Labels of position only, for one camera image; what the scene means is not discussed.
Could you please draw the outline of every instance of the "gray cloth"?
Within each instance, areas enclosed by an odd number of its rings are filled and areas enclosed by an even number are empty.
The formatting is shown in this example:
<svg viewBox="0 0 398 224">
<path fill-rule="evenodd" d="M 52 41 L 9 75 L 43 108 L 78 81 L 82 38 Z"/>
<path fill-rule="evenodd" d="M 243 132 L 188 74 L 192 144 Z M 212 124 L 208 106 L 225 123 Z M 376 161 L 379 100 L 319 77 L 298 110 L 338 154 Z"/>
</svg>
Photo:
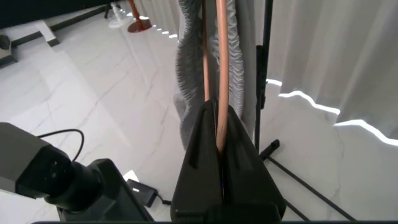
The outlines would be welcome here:
<svg viewBox="0 0 398 224">
<path fill-rule="evenodd" d="M 254 129 L 256 104 L 256 46 L 254 42 L 253 0 L 227 0 L 229 39 L 229 103 L 242 119 L 250 136 Z M 185 18 L 185 30 L 177 49 L 176 73 L 180 92 L 174 97 L 181 118 L 180 134 L 186 149 L 204 102 L 201 1 L 179 0 Z M 211 96 L 218 92 L 218 31 L 215 2 L 206 2 L 206 28 Z"/>
</svg>

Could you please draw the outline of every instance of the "copper hanger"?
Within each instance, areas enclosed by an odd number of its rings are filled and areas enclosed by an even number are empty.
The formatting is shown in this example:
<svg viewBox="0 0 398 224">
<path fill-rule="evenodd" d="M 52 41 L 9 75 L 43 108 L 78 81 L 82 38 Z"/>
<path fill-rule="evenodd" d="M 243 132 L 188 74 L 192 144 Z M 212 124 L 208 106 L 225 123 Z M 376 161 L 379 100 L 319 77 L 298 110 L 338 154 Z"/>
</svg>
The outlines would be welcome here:
<svg viewBox="0 0 398 224">
<path fill-rule="evenodd" d="M 205 101 L 210 99 L 209 74 L 206 43 L 206 0 L 202 0 L 202 39 L 203 39 L 203 75 L 205 86 Z M 226 15 L 226 0 L 216 0 L 218 41 L 220 48 L 220 88 L 218 97 L 218 123 L 216 127 L 216 145 L 220 153 L 223 152 L 228 122 L 229 99 L 229 49 L 228 24 Z"/>
</svg>

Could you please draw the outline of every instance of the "tripod leg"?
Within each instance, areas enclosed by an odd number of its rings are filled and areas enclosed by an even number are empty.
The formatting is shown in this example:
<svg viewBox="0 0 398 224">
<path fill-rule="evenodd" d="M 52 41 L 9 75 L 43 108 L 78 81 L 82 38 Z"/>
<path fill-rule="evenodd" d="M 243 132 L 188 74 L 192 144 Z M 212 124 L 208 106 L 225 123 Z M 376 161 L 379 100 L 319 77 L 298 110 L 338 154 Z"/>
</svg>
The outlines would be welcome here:
<svg viewBox="0 0 398 224">
<path fill-rule="evenodd" d="M 265 150 L 260 153 L 260 159 L 264 162 L 277 148 L 279 148 L 279 146 L 279 140 L 274 140 Z"/>
</svg>

